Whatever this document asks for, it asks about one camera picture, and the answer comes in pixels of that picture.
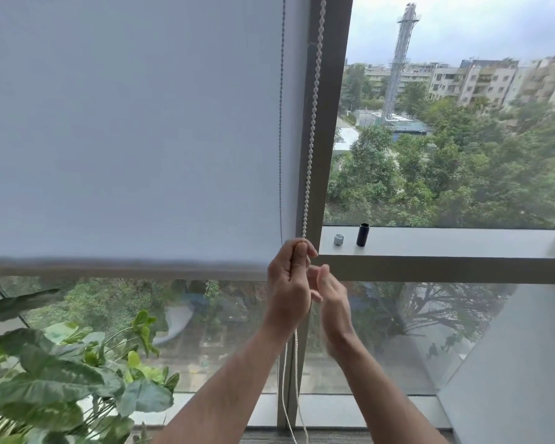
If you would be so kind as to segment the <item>person's left hand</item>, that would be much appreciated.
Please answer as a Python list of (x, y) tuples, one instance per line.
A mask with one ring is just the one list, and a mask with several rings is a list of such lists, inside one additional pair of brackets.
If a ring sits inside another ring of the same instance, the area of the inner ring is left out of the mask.
[(306, 273), (294, 273), (294, 245), (286, 241), (267, 268), (270, 296), (264, 323), (282, 337), (289, 338), (311, 309), (313, 302)]

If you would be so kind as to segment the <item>person's right hand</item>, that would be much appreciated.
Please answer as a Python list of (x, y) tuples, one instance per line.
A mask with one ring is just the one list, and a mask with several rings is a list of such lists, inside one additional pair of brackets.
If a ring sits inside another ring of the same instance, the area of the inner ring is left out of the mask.
[(327, 352), (339, 363), (357, 341), (357, 334), (347, 289), (333, 274), (332, 281), (333, 297), (319, 303), (319, 316)]

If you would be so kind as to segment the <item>person's left forearm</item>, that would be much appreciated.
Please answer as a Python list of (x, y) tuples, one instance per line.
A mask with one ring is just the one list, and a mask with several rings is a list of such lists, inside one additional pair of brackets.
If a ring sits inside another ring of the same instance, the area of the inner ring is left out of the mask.
[(257, 332), (158, 432), (153, 444), (238, 444), (297, 322), (268, 316)]

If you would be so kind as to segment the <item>person's right forearm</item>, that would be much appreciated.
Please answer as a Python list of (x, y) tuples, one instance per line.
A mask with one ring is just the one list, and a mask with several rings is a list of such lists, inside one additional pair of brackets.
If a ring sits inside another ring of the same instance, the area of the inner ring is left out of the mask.
[(373, 444), (449, 444), (353, 333), (326, 337)]

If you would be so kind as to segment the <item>grey window ledge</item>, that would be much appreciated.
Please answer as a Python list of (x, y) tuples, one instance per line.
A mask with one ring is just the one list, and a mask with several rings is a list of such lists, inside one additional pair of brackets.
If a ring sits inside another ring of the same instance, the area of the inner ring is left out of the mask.
[(555, 285), (555, 230), (371, 227), (358, 247), (358, 229), (323, 227), (314, 264), (341, 281)]

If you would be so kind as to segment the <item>green treetops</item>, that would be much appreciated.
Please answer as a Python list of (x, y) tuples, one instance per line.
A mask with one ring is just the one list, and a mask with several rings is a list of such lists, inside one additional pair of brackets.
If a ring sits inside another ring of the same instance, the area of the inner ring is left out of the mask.
[(507, 112), (491, 101), (466, 106), (401, 96), (429, 134), (360, 125), (333, 156), (324, 223), (555, 230), (555, 107), (517, 97)]

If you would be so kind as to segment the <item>low blue-roofed building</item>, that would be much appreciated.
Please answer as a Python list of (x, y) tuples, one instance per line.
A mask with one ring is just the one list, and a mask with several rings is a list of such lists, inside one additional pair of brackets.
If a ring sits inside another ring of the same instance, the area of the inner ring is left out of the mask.
[(381, 111), (358, 109), (353, 112), (353, 116), (355, 117), (355, 127), (364, 129), (384, 125), (392, 131), (395, 140), (401, 134), (430, 135), (433, 133), (433, 128), (426, 123), (395, 113), (388, 118), (384, 118)]

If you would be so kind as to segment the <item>white roller blind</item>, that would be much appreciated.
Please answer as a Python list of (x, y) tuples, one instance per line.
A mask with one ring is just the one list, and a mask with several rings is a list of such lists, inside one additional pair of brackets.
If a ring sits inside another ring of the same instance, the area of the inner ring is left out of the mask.
[(311, 0), (0, 0), (0, 275), (261, 280), (301, 234)]

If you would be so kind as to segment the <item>tall lattice tower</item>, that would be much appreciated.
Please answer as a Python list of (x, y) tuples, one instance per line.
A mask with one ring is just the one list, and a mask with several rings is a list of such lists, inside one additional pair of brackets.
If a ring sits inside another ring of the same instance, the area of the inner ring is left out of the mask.
[(420, 20), (416, 14), (416, 4), (408, 3), (403, 15), (398, 19), (399, 31), (393, 59), (391, 61), (391, 73), (386, 88), (384, 105), (382, 108), (381, 122), (388, 122), (393, 115), (395, 100), (400, 86), (401, 75), (406, 65), (407, 51), (414, 26)]

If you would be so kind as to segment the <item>row of apartment buildings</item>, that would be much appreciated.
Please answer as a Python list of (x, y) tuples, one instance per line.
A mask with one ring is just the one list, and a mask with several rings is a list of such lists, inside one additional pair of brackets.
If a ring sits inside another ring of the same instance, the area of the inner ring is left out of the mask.
[[(383, 112), (392, 84), (392, 62), (345, 66), (339, 111)], [(458, 106), (498, 110), (528, 103), (548, 105), (555, 110), (555, 55), (525, 65), (512, 58), (466, 59), (459, 66), (406, 62), (402, 64), (392, 99), (393, 113), (413, 118), (443, 99)]]

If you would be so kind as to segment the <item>green leafy potted plant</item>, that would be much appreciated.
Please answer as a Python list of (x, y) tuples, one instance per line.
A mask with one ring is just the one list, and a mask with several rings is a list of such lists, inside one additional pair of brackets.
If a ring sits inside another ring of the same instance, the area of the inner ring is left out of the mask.
[[(0, 299), (0, 323), (52, 301), (59, 290)], [(63, 322), (0, 335), (0, 444), (150, 444), (135, 413), (174, 404), (179, 373), (146, 365), (158, 356), (146, 310), (111, 337)]]

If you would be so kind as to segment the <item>grey vertical window post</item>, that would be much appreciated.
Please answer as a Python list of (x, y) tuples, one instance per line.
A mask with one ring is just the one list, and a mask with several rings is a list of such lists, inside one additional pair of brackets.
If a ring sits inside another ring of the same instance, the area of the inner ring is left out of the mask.
[[(353, 0), (310, 0), (296, 233), (319, 250)], [(279, 357), (277, 427), (294, 443), (309, 314)]]

